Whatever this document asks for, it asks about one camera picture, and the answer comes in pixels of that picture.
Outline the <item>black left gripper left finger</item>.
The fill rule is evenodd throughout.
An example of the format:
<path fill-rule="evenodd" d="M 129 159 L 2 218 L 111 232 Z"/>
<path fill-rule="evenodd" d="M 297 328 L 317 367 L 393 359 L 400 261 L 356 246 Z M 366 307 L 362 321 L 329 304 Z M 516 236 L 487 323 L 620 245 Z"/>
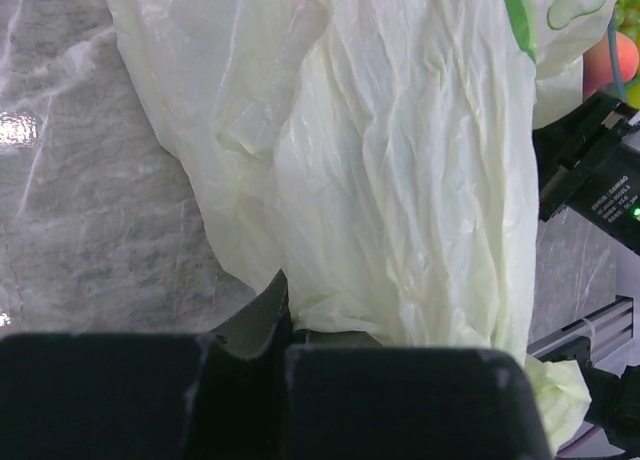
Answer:
<path fill-rule="evenodd" d="M 212 330 L 232 356 L 252 360 L 291 338 L 288 281 L 282 270 L 269 285 L 231 318 Z"/>

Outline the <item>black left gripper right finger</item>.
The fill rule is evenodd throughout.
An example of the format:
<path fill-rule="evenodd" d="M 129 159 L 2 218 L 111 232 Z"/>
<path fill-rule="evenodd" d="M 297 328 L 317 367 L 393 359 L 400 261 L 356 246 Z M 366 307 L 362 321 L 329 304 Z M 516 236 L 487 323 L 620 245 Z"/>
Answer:
<path fill-rule="evenodd" d="M 377 348 L 382 344 L 366 332 L 317 332 L 300 329 L 293 332 L 292 341 L 297 344 L 308 344 L 330 348 Z"/>

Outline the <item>green printed plastic bag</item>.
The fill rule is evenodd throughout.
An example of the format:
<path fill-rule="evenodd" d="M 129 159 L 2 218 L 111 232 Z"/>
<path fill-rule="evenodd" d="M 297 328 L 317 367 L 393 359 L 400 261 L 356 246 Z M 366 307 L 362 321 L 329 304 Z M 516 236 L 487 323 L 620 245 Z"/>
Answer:
<path fill-rule="evenodd" d="M 527 354 L 532 131 L 616 0 L 106 0 L 159 144 L 221 267 L 277 271 L 295 323 L 390 345 L 489 347 L 532 382 L 552 450 L 590 397 Z"/>

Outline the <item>green grape bunch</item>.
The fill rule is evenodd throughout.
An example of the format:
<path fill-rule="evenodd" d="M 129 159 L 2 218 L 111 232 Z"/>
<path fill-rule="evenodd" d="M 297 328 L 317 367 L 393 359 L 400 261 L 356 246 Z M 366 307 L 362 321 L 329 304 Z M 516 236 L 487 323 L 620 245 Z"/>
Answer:
<path fill-rule="evenodd" d="M 639 0 L 617 0 L 614 18 L 616 30 L 636 41 L 639 36 Z"/>

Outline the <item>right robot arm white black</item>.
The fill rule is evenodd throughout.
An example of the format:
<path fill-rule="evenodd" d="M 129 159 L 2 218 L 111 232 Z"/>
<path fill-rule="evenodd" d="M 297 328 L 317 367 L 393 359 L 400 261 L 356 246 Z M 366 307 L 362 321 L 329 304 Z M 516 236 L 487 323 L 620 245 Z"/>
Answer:
<path fill-rule="evenodd" d="M 565 208 L 639 252 L 639 111 L 604 92 L 533 131 L 539 219 Z"/>

